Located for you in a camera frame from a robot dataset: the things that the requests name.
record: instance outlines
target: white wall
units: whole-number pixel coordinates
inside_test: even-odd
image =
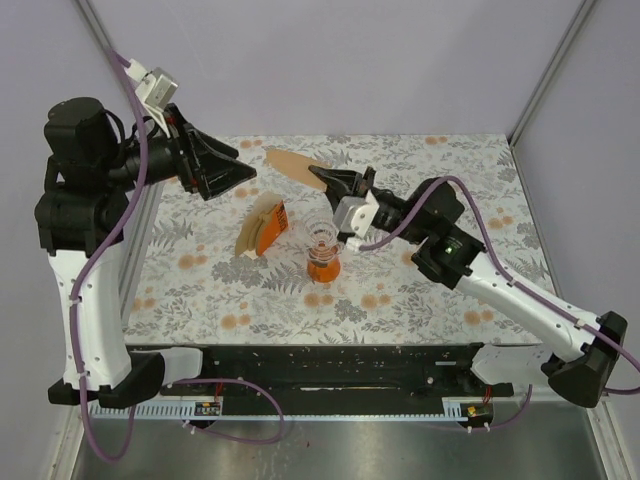
[[[640,356],[640,2],[603,1],[518,146],[539,226],[567,300],[629,322]],[[610,382],[636,387],[619,362]],[[638,397],[617,398],[640,459]],[[640,472],[640,463],[636,465]]]
[[[89,95],[127,123],[131,115],[69,0],[4,2],[0,65],[0,476],[36,479],[58,440],[47,388],[64,367],[60,301],[33,217],[47,111]]]
[[[507,133],[580,0],[95,0],[215,134]]]

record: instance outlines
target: orange bottle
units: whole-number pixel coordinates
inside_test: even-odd
[[[333,282],[340,274],[339,248],[337,245],[327,247],[324,243],[309,249],[307,273],[314,282]]]
[[[314,282],[329,283],[340,274],[341,245],[337,241],[338,230],[331,219],[309,216],[305,221],[309,247],[307,249],[307,273]]]

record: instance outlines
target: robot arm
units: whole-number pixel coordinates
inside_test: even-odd
[[[614,312],[598,316],[570,305],[511,270],[503,275],[501,268],[508,267],[496,267],[487,246],[455,225],[464,206],[446,182],[425,180],[404,200],[374,187],[371,168],[364,175],[309,169],[327,184],[325,193],[340,230],[338,238],[348,247],[360,249],[370,226],[393,232],[406,224],[399,237],[420,244],[412,261],[423,275],[492,305],[542,341],[535,346],[485,345],[472,367],[483,382],[545,384],[577,405],[597,405],[618,354],[582,327],[589,326],[621,345],[627,327],[624,318]],[[429,188],[431,195],[416,207]],[[407,223],[414,207],[415,216]]]
[[[167,104],[175,83],[166,74],[154,70],[139,81],[136,94],[163,132],[148,138],[146,184],[177,176],[185,191],[208,200],[256,176],[255,169],[237,160],[237,150],[200,132],[175,105]],[[110,116],[120,130],[119,139]],[[48,118],[44,133],[53,154],[35,216],[40,244],[49,254],[58,283],[67,353],[64,375],[50,387],[49,400],[63,405],[80,402],[80,374],[72,348],[73,339],[78,338],[88,399],[98,399],[105,408],[126,408],[152,398],[162,385],[198,376],[202,353],[196,348],[127,351],[118,292],[122,234],[82,285],[75,302],[78,335],[72,335],[71,288],[128,205],[126,192],[134,188],[140,149],[137,139],[125,138],[119,119],[96,99],[62,102],[50,110]]]

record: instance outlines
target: purple cable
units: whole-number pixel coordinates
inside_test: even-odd
[[[405,228],[407,228],[409,223],[411,223],[411,220],[413,220],[413,218],[417,215],[418,211],[420,211],[420,209],[422,208],[422,205],[424,205],[424,203],[427,201],[429,196],[436,190],[436,188],[438,188],[440,185],[442,185],[445,182],[453,182],[456,185],[458,185],[460,187],[460,189],[462,190],[462,193],[464,194],[465,198],[467,199],[467,202],[469,203],[469,206],[471,207],[471,210],[473,211],[473,215],[476,218],[476,222],[478,223],[478,227],[480,227],[480,232],[482,233],[482,238],[484,239],[484,243],[485,243],[485,245],[487,247],[487,253],[489,254],[489,257],[491,258],[491,262],[493,263],[493,266],[496,267],[496,270],[498,270],[500,272],[500,274],[510,284],[512,284],[513,286],[515,286],[519,290],[523,291],[524,293],[529,295],[531,298],[536,300],[538,303],[540,303],[540,304],[544,305],[545,307],[547,307],[549,310],[553,311],[554,313],[557,313],[562,318],[568,320],[573,325],[578,326],[579,325],[578,318],[576,318],[575,316],[571,315],[570,313],[564,311],[562,308],[558,307],[553,302],[550,302],[549,300],[547,300],[546,298],[544,298],[543,296],[541,296],[537,292],[531,290],[526,285],[523,285],[522,283],[520,283],[518,281],[514,281],[513,276],[509,272],[507,272],[507,270],[502,266],[502,264],[500,263],[500,260],[498,259],[498,255],[496,255],[496,252],[495,252],[495,250],[493,248],[493,245],[491,243],[491,238],[489,237],[489,232],[487,231],[487,228],[484,226],[484,221],[482,220],[482,214],[480,213],[480,209],[478,208],[478,205],[473,200],[473,197],[471,196],[471,192],[469,191],[467,186],[464,183],[462,183],[462,180],[460,180],[458,177],[454,177],[452,175],[447,175],[447,176],[440,177],[437,180],[435,180],[424,191],[424,193],[420,196],[420,198],[418,199],[416,204],[413,206],[413,208],[409,211],[409,213],[404,218],[404,220],[402,220],[400,225],[398,225],[398,227],[393,232],[391,232],[389,235],[384,237],[379,242],[373,243],[371,245],[362,245],[362,246],[360,246],[360,250],[363,251],[363,252],[376,250],[376,249],[378,249],[380,247],[383,247],[383,246],[387,245],[391,240],[393,240],[398,235],[400,235],[400,233],[402,233],[402,231]],[[629,361],[629,363],[631,363],[631,365],[633,365],[633,367],[640,373],[640,361],[638,361],[638,359],[636,359],[633,355],[631,355],[631,353],[629,353],[624,347],[622,347],[618,343],[614,342],[609,337],[607,337],[604,333],[596,330],[595,328],[593,328],[590,325],[582,325],[579,328],[585,329],[591,335],[595,336],[596,338],[598,338],[599,340],[603,341],[608,346],[613,348],[616,352],[618,352],[625,359],[627,359]],[[636,394],[640,393],[640,387],[629,388],[629,389],[605,388],[604,391],[606,393],[611,393],[611,394],[616,394],[616,395],[636,395]]]
[[[200,385],[205,383],[227,383],[233,385],[244,385],[245,387],[252,388],[256,392],[259,392],[271,402],[271,405],[273,405],[273,407],[276,409],[276,412],[278,412],[278,433],[276,433],[273,437],[265,438],[264,440],[252,440],[250,438],[234,437],[233,435],[227,435],[226,433],[204,430],[202,428],[196,428],[197,431],[206,433],[207,435],[212,435],[214,437],[224,438],[225,440],[231,440],[232,442],[245,443],[247,445],[269,445],[272,443],[277,443],[282,439],[282,437],[284,436],[284,414],[282,413],[282,408],[280,408],[280,405],[278,404],[276,399],[273,398],[269,392],[267,392],[264,388],[259,387],[255,383],[247,382],[246,380],[236,380],[232,378],[195,378],[179,380],[175,382],[174,385]]]
[[[131,106],[131,110],[133,111],[133,115],[136,119],[136,125],[138,126],[138,131],[144,132],[145,127],[144,127],[144,120],[142,119],[143,114],[140,111],[140,106],[138,105],[138,98],[136,97],[135,91],[131,83],[129,82],[129,79],[127,78],[124,70],[120,66],[120,58],[122,57],[120,57],[118,54],[116,54],[112,50],[108,50],[107,55],[109,56],[109,60],[110,60],[110,64],[111,64],[111,68],[113,69],[113,72],[118,77],[118,81],[122,84],[125,90],[125,93],[127,94],[129,105]],[[122,214],[122,217],[120,217],[120,220],[118,220],[118,223],[116,223],[115,227],[113,227],[113,230],[109,232],[109,235],[107,235],[104,241],[96,249],[94,254],[91,255],[91,258],[87,260],[87,263],[84,265],[84,267],[82,267],[82,270],[80,270],[80,273],[78,273],[76,281],[74,282],[73,287],[71,289],[71,295],[70,295],[70,300],[74,302],[69,308],[69,324],[70,324],[69,332],[71,337],[71,350],[73,351],[73,358],[74,358],[74,363],[76,365],[76,371],[78,372],[78,374],[82,375],[79,380],[80,411],[82,414],[82,424],[84,425],[84,430],[85,430],[85,434],[87,436],[87,441],[89,442],[89,445],[91,446],[95,454],[101,460],[107,463],[117,462],[126,453],[127,448],[129,447],[129,443],[131,442],[131,436],[133,434],[133,419],[135,417],[135,407],[131,408],[131,411],[129,413],[128,430],[127,430],[127,435],[125,437],[122,449],[120,450],[120,452],[118,452],[118,454],[113,456],[105,453],[98,445],[98,442],[95,438],[93,430],[91,429],[91,421],[89,417],[89,405],[87,401],[87,379],[86,379],[86,376],[84,375],[85,370],[84,370],[84,363],[82,361],[82,349],[80,347],[80,336],[78,333],[78,329],[79,329],[78,304],[76,302],[79,299],[80,289],[82,288],[82,285],[85,279],[87,278],[87,275],[89,274],[93,266],[96,264],[100,256],[105,252],[107,248],[111,246],[111,243],[120,234],[120,232],[124,228],[125,224],[129,220],[131,215],[133,215],[133,212],[135,211],[136,205],[140,200],[140,196],[142,195],[142,190],[144,188],[144,183],[147,176],[148,161],[149,161],[149,149],[147,144],[147,136],[140,135],[140,171],[138,173],[138,178],[136,179],[136,188],[133,191],[129,205],[127,206],[124,213]]]

